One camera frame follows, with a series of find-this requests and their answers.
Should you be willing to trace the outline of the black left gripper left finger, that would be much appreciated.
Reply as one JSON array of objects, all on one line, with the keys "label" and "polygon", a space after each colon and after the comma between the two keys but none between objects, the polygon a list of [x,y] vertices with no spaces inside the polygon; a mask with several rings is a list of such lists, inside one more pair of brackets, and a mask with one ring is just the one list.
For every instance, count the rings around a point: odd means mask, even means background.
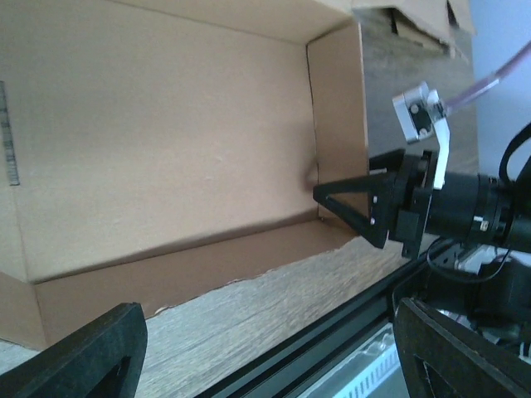
[{"label": "black left gripper left finger", "polygon": [[121,303],[1,375],[2,397],[134,397],[147,348],[141,305]]}]

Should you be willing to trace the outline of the cardboard box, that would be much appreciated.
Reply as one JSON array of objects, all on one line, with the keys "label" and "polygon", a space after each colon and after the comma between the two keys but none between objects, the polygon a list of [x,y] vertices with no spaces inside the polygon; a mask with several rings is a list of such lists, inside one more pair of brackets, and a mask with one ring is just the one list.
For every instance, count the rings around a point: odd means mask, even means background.
[{"label": "cardboard box", "polygon": [[349,1],[4,1],[1,337],[45,349],[332,250],[363,175]]}]

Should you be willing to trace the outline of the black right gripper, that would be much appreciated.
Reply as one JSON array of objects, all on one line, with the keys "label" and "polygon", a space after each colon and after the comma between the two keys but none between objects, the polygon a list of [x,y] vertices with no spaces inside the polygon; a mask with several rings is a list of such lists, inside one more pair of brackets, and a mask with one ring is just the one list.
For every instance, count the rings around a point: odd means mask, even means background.
[{"label": "black right gripper", "polygon": [[[319,184],[313,188],[314,200],[376,248],[385,246],[387,234],[402,242],[406,257],[418,256],[426,233],[466,244],[506,246],[506,191],[496,178],[449,172],[443,188],[436,189],[438,153],[405,153],[399,148],[371,157],[372,175]],[[406,181],[398,175],[393,192],[402,202],[389,229],[394,172],[405,166],[410,167]],[[363,211],[336,198],[345,194],[363,196]]]}]

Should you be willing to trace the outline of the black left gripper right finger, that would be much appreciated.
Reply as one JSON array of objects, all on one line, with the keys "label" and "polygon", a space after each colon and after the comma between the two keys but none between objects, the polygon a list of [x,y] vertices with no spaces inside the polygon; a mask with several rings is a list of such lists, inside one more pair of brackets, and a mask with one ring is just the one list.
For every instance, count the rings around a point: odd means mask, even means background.
[{"label": "black left gripper right finger", "polygon": [[414,298],[394,335],[411,397],[529,397],[530,365]]}]

